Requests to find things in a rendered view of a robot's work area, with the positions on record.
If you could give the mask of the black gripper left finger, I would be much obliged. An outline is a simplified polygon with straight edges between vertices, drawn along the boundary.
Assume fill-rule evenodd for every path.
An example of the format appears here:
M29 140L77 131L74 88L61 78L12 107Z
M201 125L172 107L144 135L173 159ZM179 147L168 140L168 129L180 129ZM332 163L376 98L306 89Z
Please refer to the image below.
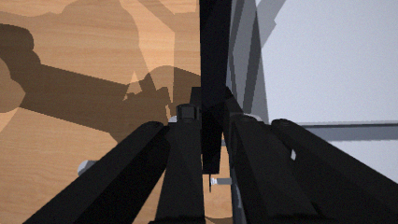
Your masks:
M176 110L166 126L140 125L22 224L132 224L164 170L148 224L206 224L201 87Z

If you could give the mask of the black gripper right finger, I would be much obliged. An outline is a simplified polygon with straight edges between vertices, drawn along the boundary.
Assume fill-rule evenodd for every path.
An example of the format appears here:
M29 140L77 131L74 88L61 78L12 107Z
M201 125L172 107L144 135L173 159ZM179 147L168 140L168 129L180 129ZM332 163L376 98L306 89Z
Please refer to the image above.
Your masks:
M228 86L222 133L247 224L398 224L398 183L293 121L245 114Z

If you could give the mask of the grey cylinder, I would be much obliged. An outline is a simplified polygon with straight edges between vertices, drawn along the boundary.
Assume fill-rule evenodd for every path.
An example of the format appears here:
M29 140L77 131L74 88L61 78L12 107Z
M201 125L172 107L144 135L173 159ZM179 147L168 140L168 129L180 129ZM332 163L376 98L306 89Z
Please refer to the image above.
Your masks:
M78 176L84 173L90 166L92 166L97 161L83 161L78 167Z

